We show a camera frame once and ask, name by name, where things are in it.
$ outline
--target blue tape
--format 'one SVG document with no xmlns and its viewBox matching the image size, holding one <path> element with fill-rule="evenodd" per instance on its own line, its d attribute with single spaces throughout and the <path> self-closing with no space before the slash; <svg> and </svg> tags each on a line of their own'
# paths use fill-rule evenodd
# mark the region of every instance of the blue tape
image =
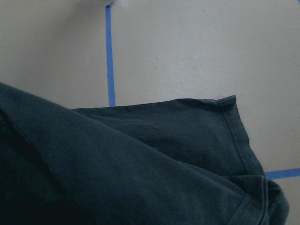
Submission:
<svg viewBox="0 0 300 225">
<path fill-rule="evenodd" d="M 300 168 L 266 172 L 265 175 L 270 180 L 287 178 L 287 177 L 298 177 L 300 176 Z"/>
<path fill-rule="evenodd" d="M 108 104 L 116 106 L 113 77 L 113 47 L 112 47 L 112 19 L 111 19 L 111 1 L 105 7 L 105 33 L 106 33 L 106 68 L 107 68 L 107 87 L 108 87 Z"/>
</svg>

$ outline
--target t-shirt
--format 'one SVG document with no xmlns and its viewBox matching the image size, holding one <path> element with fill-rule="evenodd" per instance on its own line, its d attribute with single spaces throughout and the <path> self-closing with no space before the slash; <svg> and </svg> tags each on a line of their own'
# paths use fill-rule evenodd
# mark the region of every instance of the t-shirt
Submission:
<svg viewBox="0 0 300 225">
<path fill-rule="evenodd" d="M 283 225 L 289 210 L 236 96 L 67 109 L 0 83 L 0 167 L 1 224 Z"/>
</svg>

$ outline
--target white surface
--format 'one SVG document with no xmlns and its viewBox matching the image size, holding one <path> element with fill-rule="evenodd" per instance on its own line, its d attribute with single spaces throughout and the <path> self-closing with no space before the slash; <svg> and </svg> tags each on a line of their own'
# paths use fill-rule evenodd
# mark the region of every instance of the white surface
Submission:
<svg viewBox="0 0 300 225">
<path fill-rule="evenodd" d="M 0 1 L 0 81 L 68 108 L 107 106 L 108 2 Z M 115 0 L 117 105 L 236 95 L 265 171 L 298 168 L 299 21 L 297 0 Z"/>
</svg>

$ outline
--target fabric fold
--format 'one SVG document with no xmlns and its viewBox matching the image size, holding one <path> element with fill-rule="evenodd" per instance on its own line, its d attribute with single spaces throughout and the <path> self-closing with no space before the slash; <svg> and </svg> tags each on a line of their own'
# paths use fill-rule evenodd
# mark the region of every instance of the fabric fold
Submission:
<svg viewBox="0 0 300 225">
<path fill-rule="evenodd" d="M 78 224 L 268 224 L 268 182 L 235 100 L 70 110 L 0 83 L 1 153 L 20 159 L 2 168 L 11 185 L 1 187 L 1 207 L 56 203 L 77 212 Z M 41 185 L 20 183 L 18 169 L 30 163 Z M 27 183 L 40 195 L 16 187 Z"/>
</svg>

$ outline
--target floor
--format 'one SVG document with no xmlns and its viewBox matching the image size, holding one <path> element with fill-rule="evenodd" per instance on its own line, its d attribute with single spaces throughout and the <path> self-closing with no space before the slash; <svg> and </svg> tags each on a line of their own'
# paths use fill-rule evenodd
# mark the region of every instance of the floor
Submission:
<svg viewBox="0 0 300 225">
<path fill-rule="evenodd" d="M 0 2 L 0 81 L 67 108 L 108 106 L 108 0 Z M 266 172 L 300 167 L 297 0 L 115 0 L 116 105 L 237 96 Z M 300 221 L 300 177 L 275 180 Z"/>
</svg>

